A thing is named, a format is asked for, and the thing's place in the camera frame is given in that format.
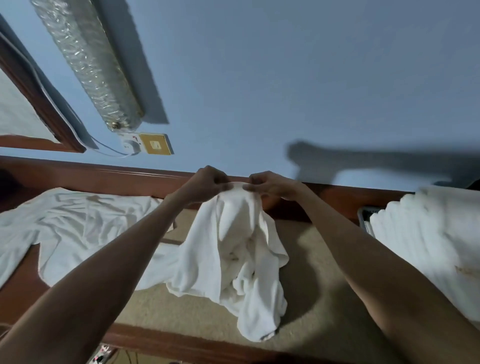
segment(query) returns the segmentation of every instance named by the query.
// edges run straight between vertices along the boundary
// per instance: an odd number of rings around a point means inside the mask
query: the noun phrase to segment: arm
[[[0,362],[85,364],[122,311],[160,239],[187,205],[230,188],[210,166],[47,291],[0,342]]]
[[[383,333],[413,363],[478,363],[480,332],[411,264],[354,225],[306,185],[272,172],[248,191],[297,201]]]

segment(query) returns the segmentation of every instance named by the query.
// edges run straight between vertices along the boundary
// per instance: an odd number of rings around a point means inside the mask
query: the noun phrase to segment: blue wall
[[[136,25],[111,28],[168,119],[147,111],[139,130],[167,133],[175,155],[0,154],[399,190],[480,176],[476,0],[99,1]],[[89,133],[121,150],[30,2],[0,13]]]

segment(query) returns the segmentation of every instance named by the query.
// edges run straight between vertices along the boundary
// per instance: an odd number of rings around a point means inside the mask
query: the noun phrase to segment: light fixture
[[[133,131],[143,112],[90,0],[31,0],[111,131]]]

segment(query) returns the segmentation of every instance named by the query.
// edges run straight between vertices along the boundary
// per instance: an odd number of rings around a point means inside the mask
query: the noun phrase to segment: gold switch plate
[[[161,154],[164,156],[170,156],[172,154],[165,134],[140,133],[138,136],[142,140],[148,154]]]

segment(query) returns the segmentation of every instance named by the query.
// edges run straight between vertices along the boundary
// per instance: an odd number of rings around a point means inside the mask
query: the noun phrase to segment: hand
[[[205,202],[210,200],[222,191],[233,188],[227,175],[213,168],[206,166],[200,168],[175,195],[179,196],[185,203]]]
[[[270,194],[291,201],[295,201],[302,191],[308,190],[308,187],[302,182],[270,171],[252,174],[249,182],[250,184],[243,185],[244,190]]]

